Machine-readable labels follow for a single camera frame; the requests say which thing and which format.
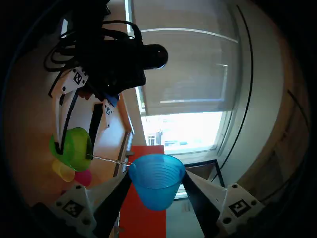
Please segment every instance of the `blue plastic cup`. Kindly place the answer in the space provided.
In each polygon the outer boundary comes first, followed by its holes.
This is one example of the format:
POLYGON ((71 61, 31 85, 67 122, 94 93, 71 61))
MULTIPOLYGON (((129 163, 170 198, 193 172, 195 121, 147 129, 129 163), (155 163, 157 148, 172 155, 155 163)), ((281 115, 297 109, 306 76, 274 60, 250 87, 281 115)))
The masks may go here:
POLYGON ((184 174, 184 164, 164 154, 140 157, 129 167, 129 176, 141 201, 154 211, 163 211, 172 204, 184 174))

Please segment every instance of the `orange panel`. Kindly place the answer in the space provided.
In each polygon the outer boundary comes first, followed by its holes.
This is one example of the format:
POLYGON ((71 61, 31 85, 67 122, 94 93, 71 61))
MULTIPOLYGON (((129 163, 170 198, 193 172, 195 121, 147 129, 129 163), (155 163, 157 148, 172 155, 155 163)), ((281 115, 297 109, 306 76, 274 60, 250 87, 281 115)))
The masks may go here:
MULTIPOLYGON (((129 162, 148 154, 164 154, 164 146, 132 146, 134 156, 129 162)), ((141 202, 139 195, 131 184, 120 212, 120 238, 164 238, 166 237, 166 212, 151 211, 141 202)))

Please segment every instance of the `wall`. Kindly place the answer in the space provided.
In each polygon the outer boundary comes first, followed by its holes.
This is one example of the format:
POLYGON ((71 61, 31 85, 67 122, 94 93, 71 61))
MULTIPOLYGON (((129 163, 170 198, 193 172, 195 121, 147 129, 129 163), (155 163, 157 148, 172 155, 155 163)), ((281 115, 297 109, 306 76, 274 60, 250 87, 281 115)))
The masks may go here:
POLYGON ((166 238, 203 238, 189 199, 176 200, 166 209, 166 238))
MULTIPOLYGON (((248 170, 266 145, 275 126, 283 95, 284 72, 278 36, 268 17, 255 5, 237 1, 244 14, 253 49, 253 85, 248 111, 240 135, 222 168, 225 183, 231 184, 248 170)), ((242 47, 242 90, 237 100, 235 125, 227 138, 219 158, 222 165, 229 153, 245 112, 247 84, 251 78, 251 58, 248 35, 237 7, 232 10, 236 18, 242 47)))

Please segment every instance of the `string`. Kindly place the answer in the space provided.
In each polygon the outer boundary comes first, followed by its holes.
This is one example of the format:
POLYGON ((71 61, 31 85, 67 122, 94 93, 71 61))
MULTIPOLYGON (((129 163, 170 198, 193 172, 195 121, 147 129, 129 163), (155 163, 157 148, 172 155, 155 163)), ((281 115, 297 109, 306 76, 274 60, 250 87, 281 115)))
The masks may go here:
POLYGON ((72 152, 81 153, 81 154, 84 154, 84 155, 92 156, 92 157, 95 158, 95 159, 100 159, 100 160, 103 160, 103 161, 109 161, 109 162, 113 162, 113 163, 125 165, 125 166, 127 166, 127 167, 130 166, 130 165, 128 165, 128 163, 132 164, 131 162, 123 162, 123 161, 120 161, 120 160, 118 160, 118 159, 103 158, 103 157, 100 157, 100 156, 95 156, 95 155, 92 155, 92 154, 86 154, 86 153, 79 152, 79 151, 76 151, 76 150, 72 150, 72 152))

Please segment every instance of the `roller blind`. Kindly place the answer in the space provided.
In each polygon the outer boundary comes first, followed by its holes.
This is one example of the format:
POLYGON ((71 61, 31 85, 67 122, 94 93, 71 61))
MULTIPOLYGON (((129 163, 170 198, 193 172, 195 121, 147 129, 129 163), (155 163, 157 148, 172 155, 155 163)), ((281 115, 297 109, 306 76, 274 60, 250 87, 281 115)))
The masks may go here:
POLYGON ((238 41, 218 1, 134 1, 145 44, 161 44, 165 67, 145 71, 147 115, 228 111, 238 83, 238 41))

